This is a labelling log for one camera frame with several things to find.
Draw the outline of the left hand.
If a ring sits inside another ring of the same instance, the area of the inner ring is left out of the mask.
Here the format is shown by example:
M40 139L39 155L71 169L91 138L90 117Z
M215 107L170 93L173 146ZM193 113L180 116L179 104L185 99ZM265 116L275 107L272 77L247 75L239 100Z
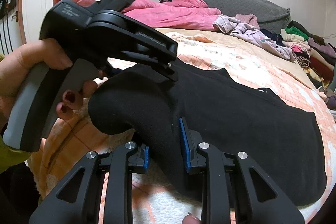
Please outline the left hand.
M54 39L27 43L1 61L1 127L7 124L18 90L34 65L45 63L52 69L63 70L72 66L72 61ZM60 119L69 120L75 110L83 106L85 98L98 88L95 81L87 81L79 92L67 90L56 106Z

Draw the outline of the right hand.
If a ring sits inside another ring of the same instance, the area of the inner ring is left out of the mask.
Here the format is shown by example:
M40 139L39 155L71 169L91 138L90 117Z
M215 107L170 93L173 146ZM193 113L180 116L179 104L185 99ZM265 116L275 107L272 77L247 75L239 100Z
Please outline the right hand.
M201 224L201 220L195 215L188 213L182 220L182 224Z

